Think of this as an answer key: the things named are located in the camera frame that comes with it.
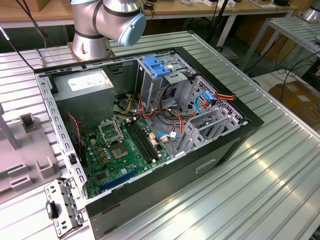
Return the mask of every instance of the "aluminum table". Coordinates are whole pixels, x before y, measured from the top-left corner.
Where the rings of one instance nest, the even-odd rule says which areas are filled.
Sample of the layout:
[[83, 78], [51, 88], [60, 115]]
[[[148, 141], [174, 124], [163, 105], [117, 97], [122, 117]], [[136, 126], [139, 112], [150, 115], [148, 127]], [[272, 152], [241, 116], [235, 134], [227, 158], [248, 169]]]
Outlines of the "aluminum table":
[[260, 41], [264, 37], [269, 27], [275, 29], [276, 32], [265, 46], [261, 55], [271, 48], [273, 42], [277, 39], [279, 34], [286, 36], [287, 38], [296, 42], [297, 45], [301, 46], [301, 49], [297, 52], [296, 57], [301, 56], [303, 49], [310, 51], [312, 54], [320, 52], [320, 44], [315, 41], [316, 36], [320, 36], [320, 23], [308, 23], [298, 16], [270, 18], [264, 22], [260, 32], [245, 55], [243, 63], [240, 67], [241, 70], [244, 70], [247, 66], [252, 54], [257, 49]]
[[[125, 239], [303, 239], [320, 225], [320, 136], [195, 34], [142, 37], [132, 47], [111, 42], [116, 55], [184, 47], [265, 124], [232, 158], [104, 236]], [[48, 66], [73, 63], [66, 46], [40, 50]], [[40, 67], [35, 50], [24, 51]], [[62, 154], [35, 77], [16, 53], [0, 54], [0, 102], [7, 122], [39, 117], [64, 176]], [[0, 205], [0, 236], [55, 240], [43, 187]], [[93, 240], [87, 222], [67, 240]]]

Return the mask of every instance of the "table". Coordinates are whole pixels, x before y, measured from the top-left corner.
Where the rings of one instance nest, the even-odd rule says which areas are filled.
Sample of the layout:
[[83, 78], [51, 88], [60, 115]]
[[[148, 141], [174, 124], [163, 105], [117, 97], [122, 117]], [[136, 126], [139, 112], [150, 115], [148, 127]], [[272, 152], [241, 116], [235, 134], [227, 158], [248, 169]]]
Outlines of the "table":
[[[254, 15], [254, 14], [274, 14], [286, 13], [285, 17], [290, 17], [295, 5], [290, 7], [277, 6], [276, 8], [260, 8], [243, 0], [236, 3], [234, 7], [227, 7], [223, 12], [223, 16], [229, 16], [225, 24], [221, 37], [217, 46], [223, 46], [228, 33], [239, 15]], [[158, 1], [154, 4], [154, 19], [176, 19], [176, 18], [198, 18], [212, 17], [215, 12], [215, 7], [209, 7], [203, 3], [196, 3], [193, 6], [187, 6], [179, 0], [173, 2]], [[152, 13], [149, 10], [145, 11], [147, 19], [151, 19]], [[39, 26], [56, 26], [56, 25], [73, 25], [72, 6], [69, 0], [51, 0], [40, 12], [32, 13], [32, 16], [37, 21]], [[2, 28], [23, 28], [33, 27], [26, 14], [19, 8], [0, 7], [0, 25]]]
[[[143, 36], [124, 47], [112, 41], [117, 56], [184, 47], [214, 76], [236, 93], [263, 121], [231, 159], [119, 226], [105, 239], [302, 239], [320, 225], [320, 136], [263, 91], [196, 34], [186, 31]], [[40, 49], [48, 66], [73, 63], [66, 46]], [[22, 54], [35, 68], [35, 50]], [[35, 77], [17, 54], [0, 54], [0, 102], [7, 122], [23, 113], [41, 119], [63, 176], [63, 156]], [[0, 236], [10, 240], [55, 240], [43, 187], [0, 205]], [[68, 240], [92, 240], [90, 226]]]
[[313, 54], [320, 51], [320, 44], [315, 41], [316, 36], [320, 35], [320, 23], [308, 23], [298, 16], [288, 18], [270, 18], [265, 21], [260, 32], [245, 55], [240, 67], [241, 70], [244, 70], [247, 66], [252, 54], [255, 52], [257, 46], [269, 27], [275, 29], [276, 32], [267, 43], [261, 55], [263, 55], [272, 46], [279, 34], [286, 36], [301, 46], [294, 59], [297, 59], [301, 56], [303, 48], [307, 49]]

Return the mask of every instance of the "red cable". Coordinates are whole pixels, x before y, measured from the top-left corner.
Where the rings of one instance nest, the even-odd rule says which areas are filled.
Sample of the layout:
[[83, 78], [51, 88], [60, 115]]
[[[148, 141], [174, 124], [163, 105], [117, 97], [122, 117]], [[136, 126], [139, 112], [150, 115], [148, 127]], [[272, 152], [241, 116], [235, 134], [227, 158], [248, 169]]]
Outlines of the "red cable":
[[72, 116], [70, 113], [67, 114], [70, 118], [72, 118], [75, 126], [76, 126], [76, 131], [78, 133], [78, 141], [79, 141], [79, 153], [81, 154], [81, 138], [80, 138], [80, 130], [79, 130], [79, 125], [77, 120], [74, 118], [74, 116]]

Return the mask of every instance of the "chip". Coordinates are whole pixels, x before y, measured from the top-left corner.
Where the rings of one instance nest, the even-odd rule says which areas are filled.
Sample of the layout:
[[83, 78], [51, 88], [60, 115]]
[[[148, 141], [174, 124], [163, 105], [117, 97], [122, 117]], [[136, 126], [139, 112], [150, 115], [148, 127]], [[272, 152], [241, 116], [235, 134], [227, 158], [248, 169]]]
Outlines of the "chip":
[[129, 155], [126, 145], [123, 142], [112, 145], [110, 150], [116, 160]]
[[96, 178], [98, 179], [98, 181], [100, 181], [100, 180], [102, 180], [102, 179], [104, 179], [104, 178], [106, 178], [106, 177], [107, 177], [106, 172], [99, 173], [99, 174], [96, 176]]

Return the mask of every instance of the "yellow cable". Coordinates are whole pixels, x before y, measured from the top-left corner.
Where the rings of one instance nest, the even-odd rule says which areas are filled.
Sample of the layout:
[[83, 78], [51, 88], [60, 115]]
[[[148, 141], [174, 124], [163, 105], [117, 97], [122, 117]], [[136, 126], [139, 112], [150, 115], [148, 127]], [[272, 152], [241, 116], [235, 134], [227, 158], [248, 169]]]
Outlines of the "yellow cable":
[[128, 107], [126, 108], [125, 111], [122, 112], [122, 114], [127, 114], [127, 113], [130, 111], [131, 101], [132, 101], [132, 100], [130, 99], [129, 104], [128, 104]]

